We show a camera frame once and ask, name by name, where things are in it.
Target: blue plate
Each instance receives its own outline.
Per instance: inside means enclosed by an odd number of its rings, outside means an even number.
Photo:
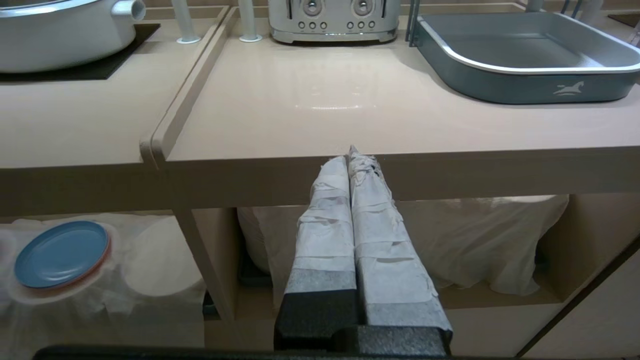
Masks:
[[[102,261],[107,231],[95,222],[68,222],[33,239],[15,260],[15,276],[30,288],[51,288],[81,278]]]

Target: gray baking tray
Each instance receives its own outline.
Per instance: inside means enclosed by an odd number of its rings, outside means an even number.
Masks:
[[[640,49],[558,13],[421,15],[413,44],[442,80],[504,104],[621,99]]]

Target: white saucepan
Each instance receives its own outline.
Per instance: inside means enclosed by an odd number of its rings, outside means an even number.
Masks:
[[[5,73],[62,69],[117,53],[145,16],[141,0],[0,0],[0,6]]]

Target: toaster knob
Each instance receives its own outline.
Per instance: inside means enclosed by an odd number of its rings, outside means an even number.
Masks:
[[[302,8],[307,16],[318,16],[322,11],[322,4],[319,0],[303,0]]]
[[[373,10],[372,0],[354,0],[353,11],[358,16],[367,16]]]

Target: silver toaster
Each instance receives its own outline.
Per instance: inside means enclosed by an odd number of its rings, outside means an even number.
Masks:
[[[396,37],[401,0],[268,0],[280,42],[385,42]]]

